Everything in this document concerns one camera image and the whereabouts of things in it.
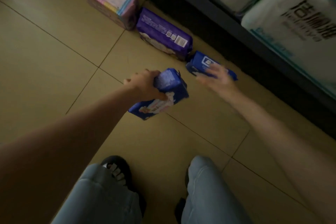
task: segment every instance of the person's right arm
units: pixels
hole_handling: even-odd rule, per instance
[[[336,223],[336,162],[313,148],[261,106],[243,95],[220,65],[197,80],[233,106],[254,128],[300,194],[326,223]]]

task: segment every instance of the person's left arm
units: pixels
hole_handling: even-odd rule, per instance
[[[0,223],[49,223],[97,150],[135,103],[166,100],[145,70],[120,89],[0,147]]]

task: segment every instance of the tile floor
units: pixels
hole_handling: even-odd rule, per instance
[[[85,0],[0,2],[0,142],[92,103],[135,71],[174,67],[190,98],[146,122],[125,114],[92,159],[111,154],[127,159],[148,201],[143,222],[175,223],[174,205],[186,192],[185,170],[202,154],[223,170],[255,223],[320,223],[246,121],[198,85],[182,62],[140,40],[136,31],[124,31]],[[141,2],[181,26],[149,1]],[[237,73],[246,95],[317,148],[336,153],[332,138],[193,37],[195,50]]]

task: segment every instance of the leg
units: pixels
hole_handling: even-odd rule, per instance
[[[196,156],[191,161],[188,175],[189,195],[182,224],[252,223],[210,158]]]
[[[140,224],[139,196],[117,183],[109,169],[86,168],[52,224]]]

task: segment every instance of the teal stripe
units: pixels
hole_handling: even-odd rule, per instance
[[[126,0],[125,3],[121,6],[121,8],[117,11],[118,15],[122,15],[128,4],[131,0]]]
[[[289,59],[286,55],[284,55],[282,52],[280,52],[278,49],[276,49],[271,43],[269,43],[267,40],[263,38],[260,34],[258,34],[255,30],[250,29],[252,34],[256,36],[261,42],[263,42],[268,48],[273,50],[276,54],[278,54],[280,57],[282,57],[284,60],[286,60],[291,66],[293,66],[296,70],[298,70],[301,74],[306,76],[309,80],[311,80],[315,85],[320,87],[324,92],[329,94],[331,97],[336,99],[336,94],[330,91],[328,88],[326,88],[323,84],[321,84],[319,81],[317,81],[314,77],[309,75],[305,70],[303,70],[301,67],[299,67],[296,63],[294,63],[291,59]]]

